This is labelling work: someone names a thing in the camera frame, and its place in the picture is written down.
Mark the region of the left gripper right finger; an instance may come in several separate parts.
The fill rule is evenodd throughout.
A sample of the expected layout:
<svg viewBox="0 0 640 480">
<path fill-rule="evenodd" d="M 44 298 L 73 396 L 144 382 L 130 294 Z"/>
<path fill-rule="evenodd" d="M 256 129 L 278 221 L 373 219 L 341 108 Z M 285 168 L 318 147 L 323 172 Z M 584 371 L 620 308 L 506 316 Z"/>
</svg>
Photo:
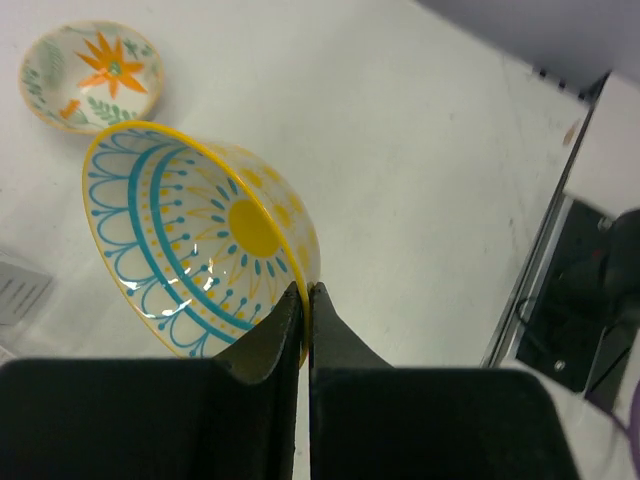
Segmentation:
<svg viewBox="0 0 640 480">
<path fill-rule="evenodd" d="M 315 479 L 575 479 L 542 383 L 517 369 L 394 367 L 311 292 Z"/>
</svg>

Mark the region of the white floral ceramic bowl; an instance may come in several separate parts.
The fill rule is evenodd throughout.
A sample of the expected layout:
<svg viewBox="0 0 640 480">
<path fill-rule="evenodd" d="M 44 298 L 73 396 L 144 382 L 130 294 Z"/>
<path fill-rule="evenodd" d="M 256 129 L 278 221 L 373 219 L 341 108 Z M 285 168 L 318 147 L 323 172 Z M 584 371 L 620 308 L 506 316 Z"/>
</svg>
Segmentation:
<svg viewBox="0 0 640 480">
<path fill-rule="evenodd" d="M 148 116 L 164 87 L 163 62 L 136 30 L 111 21 L 57 27 L 24 55 L 20 92 L 44 123 L 95 135 Z"/>
</svg>

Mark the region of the yellow sun pattern bowl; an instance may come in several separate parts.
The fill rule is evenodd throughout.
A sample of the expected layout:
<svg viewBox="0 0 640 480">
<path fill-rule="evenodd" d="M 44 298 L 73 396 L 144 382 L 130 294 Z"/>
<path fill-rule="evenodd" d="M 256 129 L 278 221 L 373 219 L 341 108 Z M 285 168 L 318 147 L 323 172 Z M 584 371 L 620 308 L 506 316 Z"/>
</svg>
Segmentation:
<svg viewBox="0 0 640 480">
<path fill-rule="evenodd" d="M 181 357 L 212 357 L 321 271 L 313 221 L 276 169 L 234 144 L 148 121 L 99 133 L 82 173 L 86 218 L 126 301 Z"/>
</svg>

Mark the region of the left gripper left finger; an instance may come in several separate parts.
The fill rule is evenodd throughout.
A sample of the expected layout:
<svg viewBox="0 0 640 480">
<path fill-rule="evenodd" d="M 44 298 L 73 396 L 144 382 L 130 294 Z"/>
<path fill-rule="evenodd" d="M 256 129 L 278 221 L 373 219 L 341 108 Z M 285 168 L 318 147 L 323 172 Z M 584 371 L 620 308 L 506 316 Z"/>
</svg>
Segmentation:
<svg viewBox="0 0 640 480">
<path fill-rule="evenodd" d="M 5 479 L 288 479 L 302 302 L 210 359 L 23 359 L 1 369 Z"/>
</svg>

